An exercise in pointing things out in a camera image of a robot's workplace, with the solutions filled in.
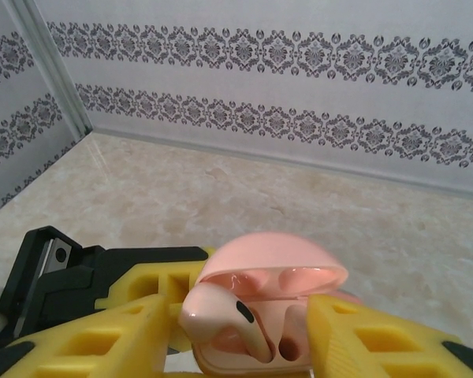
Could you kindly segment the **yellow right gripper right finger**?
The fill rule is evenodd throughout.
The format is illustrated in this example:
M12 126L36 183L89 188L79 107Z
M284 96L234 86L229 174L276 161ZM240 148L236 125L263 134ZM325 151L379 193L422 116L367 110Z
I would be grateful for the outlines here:
M316 377L473 377L457 336L329 295L307 300Z

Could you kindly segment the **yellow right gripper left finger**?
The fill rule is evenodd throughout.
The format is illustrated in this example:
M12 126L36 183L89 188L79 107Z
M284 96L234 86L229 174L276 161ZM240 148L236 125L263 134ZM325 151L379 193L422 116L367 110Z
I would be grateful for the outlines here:
M0 350L0 377L159 377L169 307L149 295L22 337Z

